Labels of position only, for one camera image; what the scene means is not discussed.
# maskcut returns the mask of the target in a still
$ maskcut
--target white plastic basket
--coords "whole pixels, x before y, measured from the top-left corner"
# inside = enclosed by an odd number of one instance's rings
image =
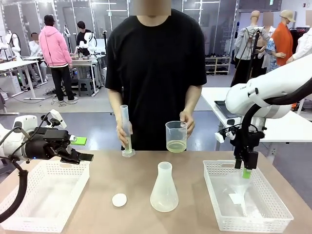
[[[1,226],[13,231],[60,233],[89,179],[89,164],[40,162],[28,175],[21,206]],[[10,207],[17,192],[18,186],[0,204],[0,214]]]
[[[283,233],[293,220],[283,201],[257,168],[252,171],[250,185],[244,195],[244,208],[231,195],[231,173],[234,160],[203,161],[204,176],[221,231],[251,233]]]

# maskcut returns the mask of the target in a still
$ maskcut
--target person in pink hoodie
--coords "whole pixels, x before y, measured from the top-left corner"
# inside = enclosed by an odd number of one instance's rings
[[[39,45],[42,49],[43,57],[51,68],[55,91],[59,102],[64,101],[61,81],[65,86],[68,101],[76,101],[72,91],[72,82],[69,69],[73,67],[72,59],[69,55],[67,44],[63,35],[53,26],[54,18],[51,15],[44,17],[45,27],[39,35]]]

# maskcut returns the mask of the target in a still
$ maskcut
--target yellow-green liquid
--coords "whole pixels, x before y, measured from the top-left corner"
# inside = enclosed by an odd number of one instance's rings
[[[125,145],[125,152],[130,154],[132,152],[132,145],[131,145],[131,138],[130,137],[126,137],[126,139],[128,140],[128,144]]]
[[[167,150],[173,153],[181,153],[186,150],[186,141],[170,140],[167,143]]]

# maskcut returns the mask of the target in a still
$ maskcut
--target person in black shirt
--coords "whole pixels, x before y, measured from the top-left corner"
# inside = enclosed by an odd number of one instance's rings
[[[107,56],[105,86],[123,147],[123,104],[135,150],[166,150],[169,121],[187,122],[192,133],[192,112],[207,81],[204,36],[195,20],[170,8],[166,16],[130,16],[111,33]]]
[[[84,39],[84,35],[85,35],[85,33],[91,33],[91,31],[89,29],[86,29],[86,25],[83,21],[79,21],[77,23],[77,27],[79,29],[79,33],[77,35],[77,46],[79,46],[81,41],[83,41],[84,43],[87,43],[87,41]],[[84,56],[90,55],[88,49],[83,48],[81,50],[82,50],[82,54]]]

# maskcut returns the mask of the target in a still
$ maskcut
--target green tag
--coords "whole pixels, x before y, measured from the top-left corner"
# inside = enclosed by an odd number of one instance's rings
[[[251,173],[252,173],[251,170],[247,170],[246,168],[244,168],[244,171],[243,171],[243,178],[244,178],[244,179],[250,179]]]
[[[87,138],[78,136],[75,142],[71,142],[72,145],[86,145]]]

